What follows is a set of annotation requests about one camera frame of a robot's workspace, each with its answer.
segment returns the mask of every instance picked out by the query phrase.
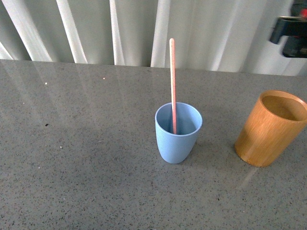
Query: blue cup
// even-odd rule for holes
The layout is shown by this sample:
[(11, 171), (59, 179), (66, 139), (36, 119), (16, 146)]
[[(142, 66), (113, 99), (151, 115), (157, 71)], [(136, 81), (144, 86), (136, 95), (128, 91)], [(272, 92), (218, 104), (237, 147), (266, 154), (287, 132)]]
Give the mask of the blue cup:
[(178, 164), (191, 152), (202, 125), (201, 114), (193, 106), (176, 103), (177, 134), (173, 134), (172, 104), (162, 105), (155, 114), (155, 131), (161, 157)]

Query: cup rim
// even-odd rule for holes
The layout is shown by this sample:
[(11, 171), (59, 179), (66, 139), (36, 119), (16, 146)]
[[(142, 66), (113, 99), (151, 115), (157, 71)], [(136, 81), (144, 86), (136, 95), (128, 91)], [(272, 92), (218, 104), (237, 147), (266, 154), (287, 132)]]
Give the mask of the cup rim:
[(281, 90), (267, 90), (267, 91), (264, 91), (260, 94), (259, 96), (259, 101), (260, 103), (262, 104), (263, 108), (265, 108), (270, 114), (282, 119), (282, 120), (286, 120), (286, 121), (289, 121), (289, 122), (295, 122), (295, 123), (303, 123), (303, 122), (307, 122), (307, 118), (304, 119), (304, 120), (299, 120), (299, 121), (295, 121), (295, 120), (290, 120), (290, 119), (286, 119), (286, 118), (283, 118), (281, 116), (278, 116), (276, 115), (275, 113), (271, 112), (264, 104), (263, 104), (263, 101), (262, 99), (265, 98), (266, 96), (279, 96), (279, 97), (286, 97), (286, 98), (289, 98), (289, 99), (293, 99), (293, 100), (296, 100), (297, 102), (299, 102), (304, 108), (305, 110), (307, 111), (307, 103), (304, 102), (302, 99), (300, 99), (299, 97), (289, 93), (289, 92), (286, 92), (286, 91), (281, 91)]
[(167, 134), (169, 134), (169, 135), (171, 135), (171, 136), (174, 136), (174, 137), (186, 137), (186, 136), (191, 136), (192, 134), (194, 134), (194, 133), (196, 133), (196, 132), (198, 132), (198, 131), (200, 130), (200, 128), (201, 128), (201, 126), (202, 126), (202, 116), (201, 116), (201, 113), (200, 113), (194, 106), (192, 106), (192, 105), (190, 105), (190, 104), (183, 103), (183, 102), (176, 102), (176, 104), (185, 104), (185, 105), (191, 107), (192, 109), (194, 109), (194, 110), (197, 112), (197, 114), (199, 115), (199, 117), (201, 118), (201, 123), (200, 123), (199, 127), (198, 127), (194, 132), (191, 132), (191, 133), (188, 133), (188, 134), (182, 134), (182, 135), (181, 135), (181, 134), (173, 134), (173, 133), (170, 133), (170, 132), (165, 131), (165, 130), (159, 125), (159, 122), (157, 122), (157, 114), (158, 114), (158, 112), (159, 112), (163, 107), (165, 107), (165, 106), (167, 106), (167, 105), (169, 105), (169, 104), (171, 104), (171, 102), (162, 105), (162, 106), (157, 110), (157, 112), (155, 113), (155, 116), (154, 116), (155, 123), (158, 124), (158, 126), (160, 127), (160, 129), (161, 129), (163, 132), (165, 132), (165, 133), (167, 133)]

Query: black object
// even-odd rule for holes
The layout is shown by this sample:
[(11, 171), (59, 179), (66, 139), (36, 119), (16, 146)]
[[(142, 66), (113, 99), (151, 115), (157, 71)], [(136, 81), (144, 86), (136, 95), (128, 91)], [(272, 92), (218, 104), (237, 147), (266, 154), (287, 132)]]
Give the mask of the black object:
[(307, 58), (307, 0), (294, 0), (291, 17), (279, 17), (270, 37), (278, 44), (282, 36), (289, 36), (283, 55), (287, 58)]

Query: bamboo cup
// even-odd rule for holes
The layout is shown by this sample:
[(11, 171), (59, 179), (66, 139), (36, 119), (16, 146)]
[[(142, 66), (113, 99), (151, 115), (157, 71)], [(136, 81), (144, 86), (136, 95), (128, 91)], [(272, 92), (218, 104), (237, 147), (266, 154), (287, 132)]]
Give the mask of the bamboo cup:
[(307, 104), (283, 91), (263, 92), (251, 111), (235, 149), (247, 163), (270, 165), (307, 124)]

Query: granite countertop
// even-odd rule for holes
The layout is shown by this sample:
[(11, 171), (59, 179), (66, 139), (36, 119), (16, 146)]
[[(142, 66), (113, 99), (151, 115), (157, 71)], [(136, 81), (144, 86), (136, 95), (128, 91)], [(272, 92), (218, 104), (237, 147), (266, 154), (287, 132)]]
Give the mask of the granite countertop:
[(177, 70), (203, 126), (160, 156), (169, 69), (0, 61), (0, 229), (304, 229), (307, 129), (269, 167), (234, 142), (261, 92), (307, 100), (307, 78)]

